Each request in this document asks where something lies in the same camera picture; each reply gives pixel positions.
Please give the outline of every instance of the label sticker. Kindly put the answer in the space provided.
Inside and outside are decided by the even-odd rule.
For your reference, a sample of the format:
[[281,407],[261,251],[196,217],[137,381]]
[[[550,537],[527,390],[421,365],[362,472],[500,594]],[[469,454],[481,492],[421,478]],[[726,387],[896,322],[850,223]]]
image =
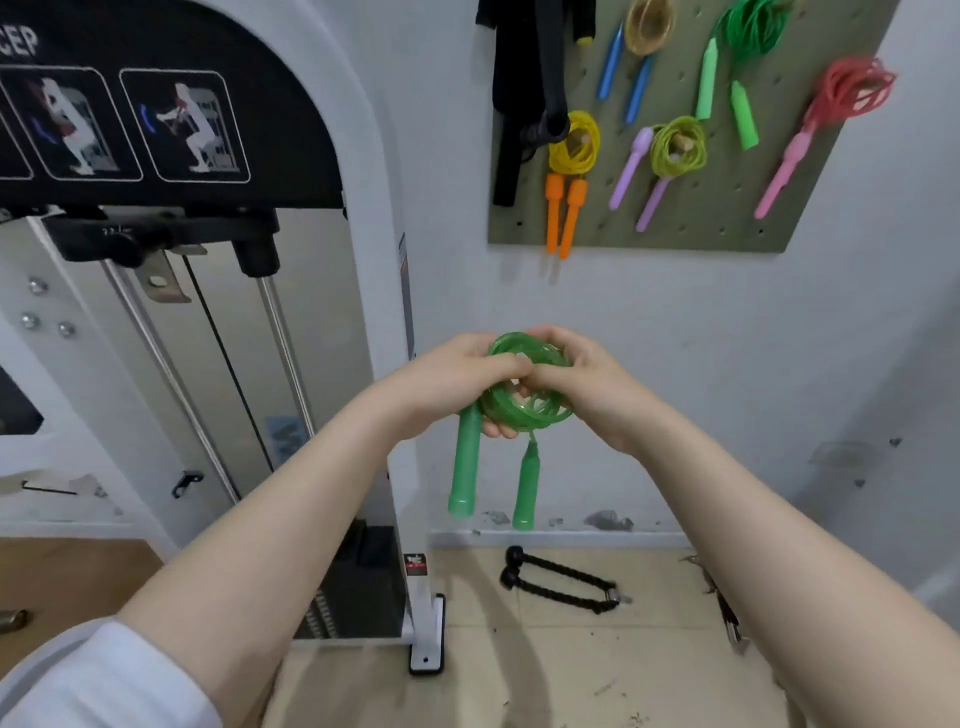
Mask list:
[[53,179],[143,179],[107,82],[96,68],[3,65],[0,86],[40,163]]
[[300,418],[295,415],[271,415],[264,419],[267,437],[273,446],[276,466],[280,467],[294,456],[309,439]]
[[162,180],[250,181],[223,76],[216,71],[124,68],[120,83]]
[[403,566],[407,569],[407,576],[426,576],[426,554],[403,554]]

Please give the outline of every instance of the green jump rope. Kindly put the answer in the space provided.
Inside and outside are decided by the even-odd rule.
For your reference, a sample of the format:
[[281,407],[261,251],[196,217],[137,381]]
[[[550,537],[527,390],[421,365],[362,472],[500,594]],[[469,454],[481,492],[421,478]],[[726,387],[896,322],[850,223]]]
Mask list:
[[[534,364],[570,366],[559,349],[530,334],[518,331],[505,333],[494,341],[487,355],[493,356],[499,353],[522,353]],[[486,415],[494,422],[506,425],[517,432],[530,433],[530,444],[520,462],[514,528],[518,531],[531,530],[534,527],[537,485],[540,480],[540,453],[534,430],[562,422],[571,414],[573,411],[569,406],[564,406],[563,395],[559,392],[534,392],[528,399],[520,400],[515,393],[507,389],[504,383],[499,383],[480,395],[479,400],[460,413],[457,454],[453,461],[453,487],[450,490],[447,510],[460,518],[473,515],[481,423]]]
[[723,39],[733,50],[733,75],[730,103],[740,145],[744,151],[760,143],[754,113],[747,89],[735,76],[750,59],[765,56],[780,42],[783,30],[793,12],[793,0],[737,0],[721,15],[710,36],[700,73],[697,118],[709,119],[713,112],[713,87],[716,81],[717,39]]

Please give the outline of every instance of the mint green jump rope handle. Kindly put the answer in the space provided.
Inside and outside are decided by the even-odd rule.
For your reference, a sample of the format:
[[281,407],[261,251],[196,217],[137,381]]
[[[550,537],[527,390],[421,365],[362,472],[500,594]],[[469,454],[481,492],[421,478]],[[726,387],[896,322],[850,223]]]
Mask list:
[[713,87],[717,78],[717,39],[712,37],[704,51],[704,65],[700,71],[700,94],[697,96],[697,119],[706,121],[713,115]]
[[530,438],[530,445],[523,453],[520,463],[520,482],[516,488],[514,529],[532,531],[534,511],[537,510],[537,484],[540,481],[540,452],[537,441]]
[[736,117],[736,130],[740,132],[740,146],[746,152],[760,143],[760,135],[756,132],[747,89],[739,81],[734,81],[730,86],[730,103],[733,106],[733,116]]
[[477,463],[480,460],[480,435],[483,415],[480,402],[475,401],[460,412],[457,432],[457,454],[453,460],[453,487],[446,510],[453,516],[467,518],[473,515],[477,491]]

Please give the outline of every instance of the pink jump rope handle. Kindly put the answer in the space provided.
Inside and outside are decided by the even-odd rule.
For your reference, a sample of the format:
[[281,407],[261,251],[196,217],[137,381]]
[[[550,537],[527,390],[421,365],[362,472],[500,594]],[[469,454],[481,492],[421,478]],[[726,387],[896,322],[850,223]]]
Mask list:
[[804,130],[794,136],[790,143],[787,144],[786,151],[783,152],[783,163],[780,165],[780,169],[777,170],[777,174],[774,175],[773,181],[770,182],[770,186],[767,187],[767,191],[763,193],[763,198],[756,207],[756,212],[754,212],[754,217],[757,220],[762,220],[767,216],[767,213],[770,212],[770,208],[774,206],[774,202],[777,201],[780,191],[790,182],[790,178],[793,176],[794,170],[797,169],[797,165],[806,157],[812,140],[813,132]]
[[647,200],[647,206],[640,213],[640,219],[636,221],[636,231],[646,232],[647,226],[657,211],[657,205],[663,199],[663,193],[666,192],[667,185],[673,181],[672,177],[661,177],[654,186],[654,191],[650,193],[650,199]]
[[634,143],[630,147],[630,158],[620,174],[620,179],[613,189],[613,196],[610,197],[610,209],[617,209],[623,202],[623,196],[627,193],[627,187],[630,186],[630,180],[634,178],[636,167],[640,160],[650,151],[650,145],[654,142],[654,130],[650,127],[644,127],[636,135]]

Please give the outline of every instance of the gym machine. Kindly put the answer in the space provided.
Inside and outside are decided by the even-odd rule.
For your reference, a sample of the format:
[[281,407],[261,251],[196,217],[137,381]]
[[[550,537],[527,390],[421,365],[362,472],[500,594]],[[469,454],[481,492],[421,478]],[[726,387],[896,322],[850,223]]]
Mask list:
[[[274,280],[278,208],[348,216],[349,202],[374,377],[414,355],[388,127],[346,43],[302,3],[0,2],[0,383],[25,423],[15,458],[0,438],[0,475],[58,459],[62,467],[66,451],[145,524],[164,557],[209,523],[192,490],[219,481],[239,501],[143,301],[189,301],[168,256],[188,260],[211,245],[231,244],[239,272],[256,281],[312,436]],[[144,409],[71,279],[78,263],[102,267],[205,462],[183,463]],[[83,328],[83,346],[58,351],[47,320],[60,320],[60,339]],[[411,671],[437,673],[445,602],[430,589],[413,443],[401,443],[388,468],[396,528],[354,522],[298,637],[408,643]]]

